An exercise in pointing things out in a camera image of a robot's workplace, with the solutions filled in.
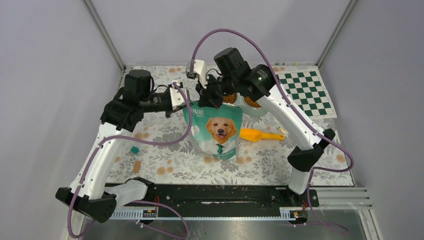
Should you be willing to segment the teal pet food bag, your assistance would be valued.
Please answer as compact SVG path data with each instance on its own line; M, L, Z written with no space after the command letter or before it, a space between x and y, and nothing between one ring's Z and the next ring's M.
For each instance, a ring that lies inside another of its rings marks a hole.
M243 111L235 105L220 108L191 103L192 124L188 141L196 153L219 160L236 160L240 145Z

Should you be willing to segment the yellow plastic scoop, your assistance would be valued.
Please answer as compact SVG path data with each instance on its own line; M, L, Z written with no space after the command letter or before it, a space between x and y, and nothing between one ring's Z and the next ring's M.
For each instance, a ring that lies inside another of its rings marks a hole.
M252 128L242 128L239 137L250 142L258 142L260 140L283 141L285 139L283 134L266 133Z

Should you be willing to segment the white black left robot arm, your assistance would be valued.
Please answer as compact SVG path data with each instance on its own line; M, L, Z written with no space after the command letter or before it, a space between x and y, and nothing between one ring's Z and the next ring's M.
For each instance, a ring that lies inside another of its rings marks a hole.
M60 187L55 194L57 200L68 206L69 221L76 211L104 223L117 207L134 201L144 206L154 202L154 184L139 177L106 187L109 172L124 140L156 145L131 136L145 114L163 112L170 118L172 113L190 105L189 93L182 82L174 81L163 92L157 92L154 83L149 71L131 70L124 77L123 87L105 105L96 140L83 167L69 187Z

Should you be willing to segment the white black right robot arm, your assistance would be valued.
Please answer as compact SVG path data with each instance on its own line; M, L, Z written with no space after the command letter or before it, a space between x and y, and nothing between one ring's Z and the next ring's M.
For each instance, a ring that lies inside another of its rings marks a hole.
M199 105L219 108L224 97L240 94L271 113L296 142L287 158L292 170L286 198L293 206L301 205L307 199L305 190L311 169L329 145L328 141L334 139L335 132L313 123L285 93L282 83L273 76L268 66L259 64L250 68L234 47L222 50L213 59L219 69L219 77L208 74L203 60L192 59L186 67L187 77L198 80Z

